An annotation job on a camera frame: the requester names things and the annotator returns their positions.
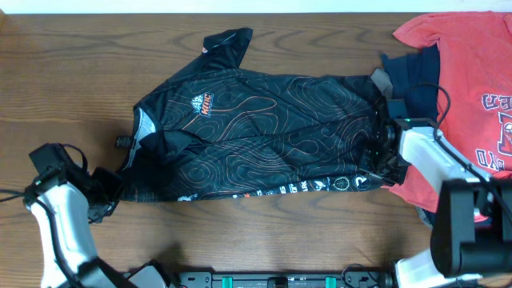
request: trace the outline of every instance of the wooden table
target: wooden table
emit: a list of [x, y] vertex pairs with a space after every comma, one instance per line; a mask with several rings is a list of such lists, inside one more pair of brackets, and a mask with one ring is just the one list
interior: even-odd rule
[[[413, 49], [391, 33], [413, 14], [11, 15], [0, 34], [0, 187], [36, 176], [28, 153], [72, 143], [90, 166], [118, 168], [133, 105], [201, 53], [202, 39], [254, 29], [242, 68], [271, 74], [371, 74], [379, 53]], [[117, 270], [341, 270], [384, 266], [429, 245], [412, 205], [386, 190], [314, 192], [190, 203], [122, 202], [91, 227]], [[0, 286], [38, 286], [38, 224], [21, 201], [0, 204]]]

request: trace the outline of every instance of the black cable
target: black cable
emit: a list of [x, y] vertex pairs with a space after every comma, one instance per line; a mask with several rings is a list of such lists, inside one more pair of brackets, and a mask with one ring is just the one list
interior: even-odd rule
[[5, 198], [0, 199], [0, 202], [7, 202], [7, 201], [10, 201], [10, 200], [13, 200], [13, 199], [25, 196], [25, 194], [22, 193], [22, 192], [17, 192], [17, 191], [8, 190], [8, 189], [0, 189], [0, 193], [12, 194], [13, 195], [13, 196], [9, 196], [9, 197], [5, 197]]
[[73, 150], [76, 150], [77, 152], [79, 152], [79, 153], [80, 153], [80, 155], [82, 156], [82, 170], [83, 170], [84, 172], [87, 172], [87, 167], [88, 167], [89, 163], [88, 163], [88, 161], [87, 161], [87, 157], [86, 157], [86, 155], [83, 153], [83, 151], [81, 151], [78, 147], [73, 146], [73, 145], [71, 145], [71, 144], [62, 144], [62, 146], [64, 146], [64, 147], [69, 147], [69, 148], [71, 148], [71, 149], [73, 149]]
[[44, 211], [46, 212], [46, 216], [48, 217], [48, 220], [50, 223], [50, 236], [51, 236], [52, 247], [54, 248], [55, 263], [57, 264], [58, 268], [62, 271], [62, 273], [66, 277], [66, 280], [68, 281], [69, 284], [71, 284], [72, 287], [83, 288], [80, 281], [75, 278], [74, 272], [66, 264], [66, 260], [64, 259], [64, 255], [63, 255], [63, 253], [61, 251], [61, 247], [58, 243], [57, 221], [55, 220], [55, 215], [50, 210], [50, 208], [48, 208], [48, 206], [45, 203], [41, 202], [36, 197], [29, 197], [29, 195], [22, 193], [22, 192], [17, 192], [14, 190], [0, 189], [0, 193], [13, 195], [11, 197], [1, 199], [0, 202], [9, 201], [9, 200], [12, 200], [12, 199], [15, 199], [18, 197], [24, 197], [25, 199], [29, 199], [29, 200], [36, 202], [38, 205], [40, 205], [41, 208], [44, 209]]
[[505, 211], [506, 217], [509, 219], [510, 224], [512, 225], [512, 211], [510, 211], [510, 208], [505, 204], [505, 201], [503, 201], [502, 196], [496, 190], [492, 189], [492, 187], [489, 185], [488, 181], [485, 180], [483, 176], [481, 176], [479, 173], [477, 173], [477, 171], [475, 171], [473, 169], [473, 164], [465, 163], [462, 159], [460, 159], [459, 156], [457, 156], [453, 151], [451, 151], [448, 147], [446, 147], [446, 145], [441, 141], [442, 136], [438, 135], [439, 127], [440, 127], [441, 123], [444, 121], [444, 119], [446, 118], [446, 116], [448, 115], [448, 111], [450, 110], [450, 107], [451, 107], [451, 99], [450, 99], [450, 95], [448, 94], [448, 91], [446, 91], [446, 89], [444, 89], [443, 87], [441, 87], [438, 84], [431, 83], [431, 82], [421, 82], [417, 85], [410, 87], [409, 89], [407, 89], [406, 91], [404, 91], [402, 93], [405, 94], [413, 89], [416, 89], [416, 88], [419, 88], [422, 86], [435, 87], [438, 90], [441, 90], [444, 93], [444, 95], [446, 96], [446, 108], [445, 108], [444, 112], [442, 113], [441, 118], [439, 119], [439, 121], [436, 123], [436, 125], [434, 127], [434, 140], [436, 141], [437, 144], [440, 145], [441, 148], [444, 149], [445, 152], [448, 153], [449, 156], [451, 156], [453, 159], [455, 159], [455, 161], [457, 163], [459, 163], [462, 167], [464, 167], [465, 170], [467, 170], [472, 175], [474, 175], [480, 181], [480, 183], [482, 185], [484, 185], [484, 187], [487, 189], [487, 192], [492, 193], [492, 195], [494, 196], [494, 199], [496, 199], [496, 202]]
[[373, 281], [375, 281], [375, 285], [373, 285], [372, 287], [370, 288], [373, 288], [373, 287], [377, 287], [378, 286], [378, 281], [377, 279], [368, 271], [368, 269], [366, 268], [366, 266], [364, 266], [363, 264], [358, 264], [358, 263], [352, 263], [350, 265], [348, 265], [347, 267], [345, 267], [345, 269], [343, 269], [343, 272], [342, 272], [342, 281], [345, 283], [345, 285], [347, 285], [349, 288], [355, 288], [354, 286], [352, 286], [351, 284], [349, 284], [346, 280], [345, 280], [345, 272], [353, 267], [353, 266], [358, 266], [358, 267], [361, 267], [367, 274], [368, 276], [370, 277], [370, 279], [372, 279]]

